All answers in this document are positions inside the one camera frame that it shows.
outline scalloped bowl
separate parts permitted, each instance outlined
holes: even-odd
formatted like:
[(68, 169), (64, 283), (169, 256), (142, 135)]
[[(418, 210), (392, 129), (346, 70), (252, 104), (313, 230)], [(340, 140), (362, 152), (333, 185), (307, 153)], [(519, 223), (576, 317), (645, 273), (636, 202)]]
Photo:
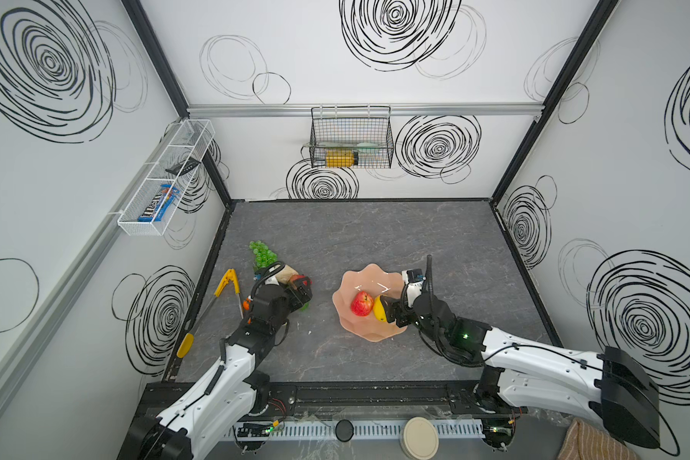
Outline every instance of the scalloped bowl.
[(397, 327), (394, 323), (381, 322), (371, 312), (367, 317), (359, 317), (350, 311), (350, 304), (359, 291), (365, 291), (374, 299), (381, 294), (398, 299), (404, 281), (400, 273), (386, 273), (375, 263), (361, 271), (346, 271), (340, 289), (332, 295), (332, 302), (340, 315), (340, 324), (356, 336), (371, 342), (380, 342), (385, 338), (401, 334), (406, 327)]

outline brown striped towel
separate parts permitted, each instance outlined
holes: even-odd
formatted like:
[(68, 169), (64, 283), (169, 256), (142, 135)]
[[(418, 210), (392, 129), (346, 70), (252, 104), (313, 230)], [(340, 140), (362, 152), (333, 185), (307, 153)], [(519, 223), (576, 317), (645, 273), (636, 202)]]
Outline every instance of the brown striped towel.
[(636, 453), (588, 422), (576, 418), (567, 428), (557, 460), (640, 460)]

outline red apple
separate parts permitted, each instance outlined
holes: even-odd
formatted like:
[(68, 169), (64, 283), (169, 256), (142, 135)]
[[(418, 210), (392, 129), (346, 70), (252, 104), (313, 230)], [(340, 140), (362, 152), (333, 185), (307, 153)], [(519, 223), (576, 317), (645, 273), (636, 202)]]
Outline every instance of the red apple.
[(360, 291), (355, 295), (355, 299), (350, 304), (350, 311), (359, 317), (367, 317), (373, 309), (373, 297), (365, 291)]

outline round beige lid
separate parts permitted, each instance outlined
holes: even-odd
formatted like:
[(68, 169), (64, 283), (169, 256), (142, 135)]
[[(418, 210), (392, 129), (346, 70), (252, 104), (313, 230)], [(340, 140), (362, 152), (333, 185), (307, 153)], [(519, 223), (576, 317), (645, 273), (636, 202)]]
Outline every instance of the round beige lid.
[(423, 417), (414, 417), (406, 422), (402, 446), (410, 457), (416, 460), (429, 460), (437, 453), (439, 447), (437, 428)]

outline yellow-handled tool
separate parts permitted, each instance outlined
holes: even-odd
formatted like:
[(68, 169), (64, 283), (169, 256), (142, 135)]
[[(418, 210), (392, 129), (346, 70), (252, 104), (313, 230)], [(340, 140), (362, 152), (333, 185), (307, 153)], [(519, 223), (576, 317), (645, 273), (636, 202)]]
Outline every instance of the yellow-handled tool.
[(193, 332), (197, 331), (197, 327), (202, 324), (202, 320), (204, 316), (207, 314), (208, 311), (212, 309), (212, 304), (215, 303), (215, 300), (220, 298), (220, 294), (222, 294), (222, 290), (225, 289), (225, 286), (232, 281), (232, 285), (235, 287), (235, 293), (238, 295), (238, 302), (240, 303), (240, 311), (243, 311), (243, 302), (240, 300), (240, 284), (238, 283), (238, 275), (235, 273), (235, 269), (229, 269), (228, 271), (225, 272), (225, 276), (222, 277), (222, 280), (220, 280), (220, 284), (217, 285), (217, 289), (215, 290), (214, 297), (210, 300), (210, 302), (207, 304), (207, 308), (204, 309), (202, 314), (200, 314), (197, 317), (197, 321), (192, 327), (192, 330), (190, 330), (186, 336), (184, 336), (184, 340), (182, 340), (182, 344), (179, 345), (179, 349), (176, 351), (176, 356), (179, 358), (184, 358), (187, 353), (189, 353), (189, 350), (192, 348), (192, 344), (194, 343), (194, 334)]

